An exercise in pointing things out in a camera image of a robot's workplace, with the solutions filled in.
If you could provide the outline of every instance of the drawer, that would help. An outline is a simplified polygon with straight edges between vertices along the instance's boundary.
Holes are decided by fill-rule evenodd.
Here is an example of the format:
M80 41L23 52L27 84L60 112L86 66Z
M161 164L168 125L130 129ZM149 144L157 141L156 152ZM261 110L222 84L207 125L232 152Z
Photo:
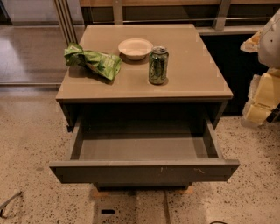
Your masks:
M84 105L65 161L50 163L61 183L99 188L189 186L227 181L239 161L225 159L203 105Z

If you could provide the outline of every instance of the terrazzo floor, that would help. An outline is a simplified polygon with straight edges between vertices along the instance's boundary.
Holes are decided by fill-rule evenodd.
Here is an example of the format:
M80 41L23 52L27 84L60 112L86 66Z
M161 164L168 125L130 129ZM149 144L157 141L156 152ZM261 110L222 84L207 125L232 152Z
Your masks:
M22 191L1 224L279 223L279 122L248 129L239 116L220 119L223 155L241 162L228 182L193 183L186 191L97 192L91 184L62 185L48 167L64 159L71 138L56 94L55 88L0 88L0 205Z

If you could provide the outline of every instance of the floor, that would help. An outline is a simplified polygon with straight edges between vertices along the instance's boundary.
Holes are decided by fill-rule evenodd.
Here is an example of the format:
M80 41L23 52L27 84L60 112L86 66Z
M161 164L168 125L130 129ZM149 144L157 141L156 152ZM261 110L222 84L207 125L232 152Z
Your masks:
M0 26L0 80L61 81L65 48L57 27ZM0 88L0 205L10 223L269 223L280 220L280 125L241 126L223 116L216 129L225 158L240 167L228 182L193 183L185 191L97 192L62 185L48 164L64 159L71 134L55 101L57 89Z

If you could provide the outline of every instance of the white bowl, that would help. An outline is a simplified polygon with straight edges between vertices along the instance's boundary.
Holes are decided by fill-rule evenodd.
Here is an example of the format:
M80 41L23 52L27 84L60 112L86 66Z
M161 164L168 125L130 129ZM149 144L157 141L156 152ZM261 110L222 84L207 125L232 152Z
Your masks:
M142 60L151 52L152 47L152 43L142 38L129 38L118 46L119 51L130 60Z

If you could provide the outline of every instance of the soda can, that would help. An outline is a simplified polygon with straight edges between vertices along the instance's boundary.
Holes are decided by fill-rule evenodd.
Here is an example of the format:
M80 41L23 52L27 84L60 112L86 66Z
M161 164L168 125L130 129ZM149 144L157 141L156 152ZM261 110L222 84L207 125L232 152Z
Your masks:
M149 82L160 85L166 80L169 53L163 46L154 46L149 55Z

